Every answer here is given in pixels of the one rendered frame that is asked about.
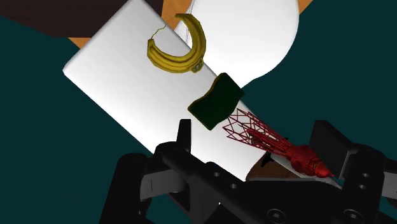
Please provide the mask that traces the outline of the red whisk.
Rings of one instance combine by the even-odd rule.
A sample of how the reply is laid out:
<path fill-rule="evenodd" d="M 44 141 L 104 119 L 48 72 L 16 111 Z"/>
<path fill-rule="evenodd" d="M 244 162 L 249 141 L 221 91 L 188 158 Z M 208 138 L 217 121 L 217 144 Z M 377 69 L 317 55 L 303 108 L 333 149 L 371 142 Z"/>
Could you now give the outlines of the red whisk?
<path fill-rule="evenodd" d="M 237 108 L 227 120 L 229 124 L 223 129 L 228 138 L 279 155 L 289 161 L 296 172 L 307 176 L 327 178 L 333 175 L 309 146 L 290 143 L 254 114 Z"/>

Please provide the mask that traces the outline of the dark green sponge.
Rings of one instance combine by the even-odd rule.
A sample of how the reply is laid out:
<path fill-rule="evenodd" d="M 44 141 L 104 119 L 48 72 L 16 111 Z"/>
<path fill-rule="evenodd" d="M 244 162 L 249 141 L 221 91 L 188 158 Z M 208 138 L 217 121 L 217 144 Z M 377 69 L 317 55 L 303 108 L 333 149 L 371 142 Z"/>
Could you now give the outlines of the dark green sponge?
<path fill-rule="evenodd" d="M 227 73 L 221 73 L 210 89 L 188 106 L 188 111 L 207 130 L 212 130 L 232 114 L 243 96 L 240 86 Z"/>

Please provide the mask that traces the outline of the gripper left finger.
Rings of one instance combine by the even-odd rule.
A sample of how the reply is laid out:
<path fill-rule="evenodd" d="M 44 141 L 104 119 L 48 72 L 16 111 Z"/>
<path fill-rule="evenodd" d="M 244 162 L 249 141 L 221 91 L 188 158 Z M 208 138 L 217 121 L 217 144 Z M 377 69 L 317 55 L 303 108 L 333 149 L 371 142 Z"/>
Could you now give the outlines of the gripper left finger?
<path fill-rule="evenodd" d="M 146 214 L 154 197 L 168 195 L 192 224 L 247 224 L 244 213 L 228 206 L 215 187 L 200 178 L 204 172 L 226 184 L 229 173 L 213 170 L 190 153 L 192 123 L 179 122 L 175 141 L 159 144 L 155 154 L 120 157 L 99 224 L 154 224 Z"/>

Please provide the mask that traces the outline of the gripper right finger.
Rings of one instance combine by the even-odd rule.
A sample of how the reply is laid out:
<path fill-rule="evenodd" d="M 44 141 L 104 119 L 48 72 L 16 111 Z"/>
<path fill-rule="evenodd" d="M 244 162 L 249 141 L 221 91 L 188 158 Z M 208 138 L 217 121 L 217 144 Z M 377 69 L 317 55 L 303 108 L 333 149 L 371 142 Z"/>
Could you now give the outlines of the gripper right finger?
<path fill-rule="evenodd" d="M 379 211 L 384 197 L 397 215 L 397 161 L 348 140 L 326 120 L 314 122 L 309 146 L 336 178 L 344 180 L 337 207 L 341 224 L 397 224 Z"/>

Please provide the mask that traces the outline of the white table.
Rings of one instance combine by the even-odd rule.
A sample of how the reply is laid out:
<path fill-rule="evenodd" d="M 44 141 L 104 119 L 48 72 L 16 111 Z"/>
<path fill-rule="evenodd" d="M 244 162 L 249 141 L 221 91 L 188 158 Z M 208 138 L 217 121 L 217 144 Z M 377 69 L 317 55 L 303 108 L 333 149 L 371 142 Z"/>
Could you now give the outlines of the white table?
<path fill-rule="evenodd" d="M 64 74 L 143 146 L 174 141 L 188 106 L 203 96 L 215 74 L 172 74 L 147 57 L 154 37 L 165 52 L 181 55 L 186 43 L 145 0 L 128 0 L 65 65 Z"/>

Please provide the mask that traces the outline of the yellow banana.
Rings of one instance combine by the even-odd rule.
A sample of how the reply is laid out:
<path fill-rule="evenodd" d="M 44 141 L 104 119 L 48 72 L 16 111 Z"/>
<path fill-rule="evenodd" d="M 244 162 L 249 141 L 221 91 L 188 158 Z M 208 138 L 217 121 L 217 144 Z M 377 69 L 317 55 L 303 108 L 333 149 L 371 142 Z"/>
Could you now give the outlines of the yellow banana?
<path fill-rule="evenodd" d="M 161 30 L 159 28 L 148 40 L 147 57 L 152 64 L 170 73 L 199 72 L 204 66 L 204 55 L 206 51 L 206 38 L 200 22 L 187 13 L 177 13 L 175 17 L 187 26 L 192 38 L 191 50 L 184 56 L 175 56 L 165 53 L 156 46 L 154 35 Z"/>

